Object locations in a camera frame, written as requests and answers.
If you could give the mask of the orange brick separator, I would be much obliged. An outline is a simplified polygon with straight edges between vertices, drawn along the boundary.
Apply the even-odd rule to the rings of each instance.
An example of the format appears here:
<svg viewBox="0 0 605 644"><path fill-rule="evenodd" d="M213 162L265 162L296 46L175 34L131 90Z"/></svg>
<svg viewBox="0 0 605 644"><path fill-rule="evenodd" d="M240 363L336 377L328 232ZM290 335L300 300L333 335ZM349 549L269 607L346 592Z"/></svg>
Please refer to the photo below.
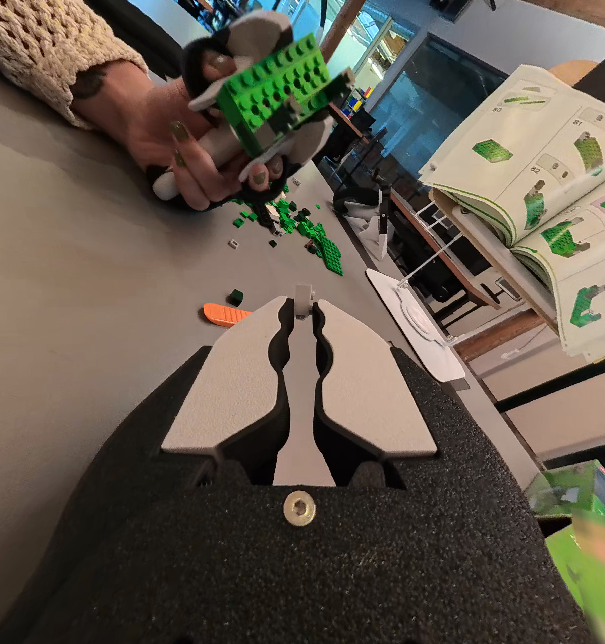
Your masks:
<svg viewBox="0 0 605 644"><path fill-rule="evenodd" d="M210 323L224 328L230 328L249 317L251 312L207 302L203 305L203 314Z"/></svg>

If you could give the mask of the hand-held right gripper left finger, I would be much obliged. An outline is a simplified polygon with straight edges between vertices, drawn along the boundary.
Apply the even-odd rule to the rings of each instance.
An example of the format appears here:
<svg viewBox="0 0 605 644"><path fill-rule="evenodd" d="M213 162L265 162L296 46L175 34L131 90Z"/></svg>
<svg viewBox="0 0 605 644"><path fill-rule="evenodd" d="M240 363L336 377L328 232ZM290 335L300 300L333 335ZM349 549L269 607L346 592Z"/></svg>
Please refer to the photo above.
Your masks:
<svg viewBox="0 0 605 644"><path fill-rule="evenodd" d="M205 358L161 448L274 471L290 430L283 369L294 301L278 296L226 330Z"/></svg>

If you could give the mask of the small grey lego piece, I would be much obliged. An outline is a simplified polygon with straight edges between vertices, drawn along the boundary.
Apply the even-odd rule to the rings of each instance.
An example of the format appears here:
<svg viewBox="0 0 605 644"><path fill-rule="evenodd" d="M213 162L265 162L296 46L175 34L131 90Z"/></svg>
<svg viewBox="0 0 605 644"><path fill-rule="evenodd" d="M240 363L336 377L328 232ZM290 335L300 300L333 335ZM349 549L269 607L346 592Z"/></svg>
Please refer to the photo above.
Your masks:
<svg viewBox="0 0 605 644"><path fill-rule="evenodd" d="M299 284L295 287L293 313L297 321L303 321L313 314L314 289L311 284Z"/></svg>

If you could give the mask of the person's left hand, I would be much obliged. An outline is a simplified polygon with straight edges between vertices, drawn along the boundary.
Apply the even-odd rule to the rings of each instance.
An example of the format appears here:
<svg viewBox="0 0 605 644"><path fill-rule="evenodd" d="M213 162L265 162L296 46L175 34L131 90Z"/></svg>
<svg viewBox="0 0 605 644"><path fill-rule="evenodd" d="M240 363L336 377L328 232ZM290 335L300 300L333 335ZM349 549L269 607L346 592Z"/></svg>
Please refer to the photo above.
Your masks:
<svg viewBox="0 0 605 644"><path fill-rule="evenodd" d="M202 138L221 120L192 112L189 102L182 78L148 90L132 109L126 148L144 171L167 167L186 204L204 211L241 190L239 173L248 159L241 151L217 167Z"/></svg>

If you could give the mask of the white booklet stand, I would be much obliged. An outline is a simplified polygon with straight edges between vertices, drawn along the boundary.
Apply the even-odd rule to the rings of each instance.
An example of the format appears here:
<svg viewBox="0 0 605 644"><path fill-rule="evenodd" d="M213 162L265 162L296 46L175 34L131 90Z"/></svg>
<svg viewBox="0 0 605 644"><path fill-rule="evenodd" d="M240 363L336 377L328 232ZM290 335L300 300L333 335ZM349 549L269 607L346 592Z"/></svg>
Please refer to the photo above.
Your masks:
<svg viewBox="0 0 605 644"><path fill-rule="evenodd" d="M448 219L455 226L461 227L462 222L456 219L456 216L463 216L459 206L435 191L431 192L430 198L441 211L441 219ZM411 290L409 281L412 274L395 279L373 269L366 270L371 285L407 342L411 344L422 365L439 382L463 378L463 368L454 366L455 354L463 362L469 363L534 329L548 328L558 336L552 296L543 292L543 287L493 237L482 222L474 217L471 223L477 237L470 236L466 229L459 230L459 235L471 242L484 259L491 263L505 280L507 292L514 290L520 295L520 299L516 307L503 311L467 334L456 337L445 335L436 318L424 308Z"/></svg>

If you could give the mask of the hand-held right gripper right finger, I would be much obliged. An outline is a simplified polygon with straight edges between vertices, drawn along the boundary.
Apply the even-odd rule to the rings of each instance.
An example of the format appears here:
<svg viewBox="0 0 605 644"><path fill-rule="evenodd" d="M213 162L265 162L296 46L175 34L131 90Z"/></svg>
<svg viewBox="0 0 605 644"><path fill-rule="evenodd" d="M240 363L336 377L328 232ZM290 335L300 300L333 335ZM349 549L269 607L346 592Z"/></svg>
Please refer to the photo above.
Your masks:
<svg viewBox="0 0 605 644"><path fill-rule="evenodd" d="M329 470L434 457L436 442L388 342L327 300L314 303L312 326L313 435Z"/></svg>

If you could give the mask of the green cardboard box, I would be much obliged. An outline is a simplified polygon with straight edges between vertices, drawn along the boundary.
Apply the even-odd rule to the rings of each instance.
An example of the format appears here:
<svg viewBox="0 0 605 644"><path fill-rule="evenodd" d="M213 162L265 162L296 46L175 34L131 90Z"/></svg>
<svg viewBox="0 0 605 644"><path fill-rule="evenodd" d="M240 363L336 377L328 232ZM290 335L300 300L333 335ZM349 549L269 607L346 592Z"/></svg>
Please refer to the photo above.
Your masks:
<svg viewBox="0 0 605 644"><path fill-rule="evenodd" d="M593 460L543 471L525 494L557 570L605 643L604 467Z"/></svg>

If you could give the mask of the instruction booklet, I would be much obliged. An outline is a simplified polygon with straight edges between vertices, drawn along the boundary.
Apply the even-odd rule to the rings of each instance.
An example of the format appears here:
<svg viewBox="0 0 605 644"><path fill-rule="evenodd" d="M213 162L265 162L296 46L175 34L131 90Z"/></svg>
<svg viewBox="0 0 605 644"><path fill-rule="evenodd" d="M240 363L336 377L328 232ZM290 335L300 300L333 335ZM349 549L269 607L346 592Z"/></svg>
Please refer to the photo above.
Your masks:
<svg viewBox="0 0 605 644"><path fill-rule="evenodd" d="M421 168L553 295L569 356L605 358L605 103L520 66Z"/></svg>

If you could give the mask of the green lego build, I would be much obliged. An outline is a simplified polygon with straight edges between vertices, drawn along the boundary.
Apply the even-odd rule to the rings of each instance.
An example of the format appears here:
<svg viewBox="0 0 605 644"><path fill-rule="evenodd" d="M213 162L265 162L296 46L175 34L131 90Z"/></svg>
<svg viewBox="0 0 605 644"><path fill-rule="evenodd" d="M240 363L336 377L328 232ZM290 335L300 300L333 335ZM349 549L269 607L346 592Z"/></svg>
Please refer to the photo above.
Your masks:
<svg viewBox="0 0 605 644"><path fill-rule="evenodd" d="M225 81L216 103L256 159L352 91L351 68L331 77L313 33Z"/></svg>

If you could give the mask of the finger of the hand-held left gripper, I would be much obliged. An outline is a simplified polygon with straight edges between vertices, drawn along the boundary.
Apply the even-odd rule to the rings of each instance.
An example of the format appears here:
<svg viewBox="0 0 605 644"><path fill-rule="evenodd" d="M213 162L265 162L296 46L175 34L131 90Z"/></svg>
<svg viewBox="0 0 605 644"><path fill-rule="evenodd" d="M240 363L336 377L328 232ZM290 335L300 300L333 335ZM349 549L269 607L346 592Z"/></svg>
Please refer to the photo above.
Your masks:
<svg viewBox="0 0 605 644"><path fill-rule="evenodd" d="M293 30L286 15L258 10L230 24L226 48L232 57L267 57L292 43Z"/></svg>
<svg viewBox="0 0 605 644"><path fill-rule="evenodd" d="M333 117L306 122L296 130L287 133L278 142L268 146L257 157L251 159L239 173L239 181L244 182L251 168L256 164L266 164L274 156L287 157L294 164L305 165L325 146L333 129Z"/></svg>

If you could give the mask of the round wooden table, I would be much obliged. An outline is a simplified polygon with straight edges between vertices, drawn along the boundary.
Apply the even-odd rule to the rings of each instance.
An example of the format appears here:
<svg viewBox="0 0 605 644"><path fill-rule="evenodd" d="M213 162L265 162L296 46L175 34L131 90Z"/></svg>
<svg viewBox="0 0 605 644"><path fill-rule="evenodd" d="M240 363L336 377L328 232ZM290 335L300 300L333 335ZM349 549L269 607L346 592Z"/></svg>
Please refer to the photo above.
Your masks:
<svg viewBox="0 0 605 644"><path fill-rule="evenodd" d="M559 81L574 86L598 65L598 62L592 60L571 60L553 66L548 71Z"/></svg>

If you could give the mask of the pile of loose lego pieces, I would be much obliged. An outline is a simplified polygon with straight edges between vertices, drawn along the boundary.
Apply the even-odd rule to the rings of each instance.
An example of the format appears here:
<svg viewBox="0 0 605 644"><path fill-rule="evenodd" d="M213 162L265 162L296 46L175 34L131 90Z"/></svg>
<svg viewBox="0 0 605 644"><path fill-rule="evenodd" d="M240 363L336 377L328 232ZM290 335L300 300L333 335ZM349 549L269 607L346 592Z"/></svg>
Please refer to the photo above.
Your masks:
<svg viewBox="0 0 605 644"><path fill-rule="evenodd" d="M339 247L327 236L322 223L310 220L311 211L308 208L298 208L295 202L283 196L266 204L250 204L240 198L230 201L242 207L239 217L233 221L236 229L253 221L267 229L273 237L298 232L307 239L305 249L308 253L322 259L325 268L332 273L344 275Z"/></svg>

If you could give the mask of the person's left forearm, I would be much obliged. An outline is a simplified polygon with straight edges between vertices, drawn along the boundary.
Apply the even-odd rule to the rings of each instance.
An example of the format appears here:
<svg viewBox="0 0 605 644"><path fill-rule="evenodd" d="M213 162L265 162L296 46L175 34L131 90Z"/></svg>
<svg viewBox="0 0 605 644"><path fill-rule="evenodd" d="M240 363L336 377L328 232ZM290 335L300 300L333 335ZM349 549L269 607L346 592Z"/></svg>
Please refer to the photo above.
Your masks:
<svg viewBox="0 0 605 644"><path fill-rule="evenodd" d="M0 71L70 124L130 146L153 87L142 56L82 1L0 1Z"/></svg>

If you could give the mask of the wooden post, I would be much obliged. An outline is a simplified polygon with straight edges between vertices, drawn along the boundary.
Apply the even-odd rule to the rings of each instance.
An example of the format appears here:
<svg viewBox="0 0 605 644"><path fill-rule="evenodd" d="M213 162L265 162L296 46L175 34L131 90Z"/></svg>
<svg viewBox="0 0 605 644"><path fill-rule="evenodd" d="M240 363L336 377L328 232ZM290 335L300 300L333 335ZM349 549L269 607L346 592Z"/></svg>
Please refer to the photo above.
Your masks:
<svg viewBox="0 0 605 644"><path fill-rule="evenodd" d="M327 63L339 46L341 40L346 35L348 28L352 26L358 14L360 13L366 1L345 1L340 8L337 17L332 22L328 33L323 37L320 44L320 50L323 54L324 62Z"/></svg>

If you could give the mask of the glass partition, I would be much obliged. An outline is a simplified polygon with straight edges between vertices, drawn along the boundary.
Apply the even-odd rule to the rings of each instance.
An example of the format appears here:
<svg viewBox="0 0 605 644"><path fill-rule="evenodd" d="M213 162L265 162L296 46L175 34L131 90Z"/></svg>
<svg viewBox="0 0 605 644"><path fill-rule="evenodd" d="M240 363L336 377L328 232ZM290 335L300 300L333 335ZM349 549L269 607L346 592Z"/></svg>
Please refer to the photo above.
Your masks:
<svg viewBox="0 0 605 644"><path fill-rule="evenodd" d="M382 156L414 179L445 139L508 77L436 36L409 56L379 101L368 109L385 127Z"/></svg>

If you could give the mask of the brown desk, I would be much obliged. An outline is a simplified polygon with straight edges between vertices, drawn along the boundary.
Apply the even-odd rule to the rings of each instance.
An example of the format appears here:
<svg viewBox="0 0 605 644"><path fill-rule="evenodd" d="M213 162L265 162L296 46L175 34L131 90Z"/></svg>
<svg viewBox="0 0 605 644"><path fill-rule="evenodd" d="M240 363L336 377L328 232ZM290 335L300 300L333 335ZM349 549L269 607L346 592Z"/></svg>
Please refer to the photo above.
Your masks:
<svg viewBox="0 0 605 644"><path fill-rule="evenodd" d="M411 286L421 295L445 305L439 320L468 303L477 309L499 310L499 294L480 281L490 264L441 215L429 200L415 211L398 191L392 190L389 219L394 228L390 241L393 259L407 276L412 274Z"/></svg>

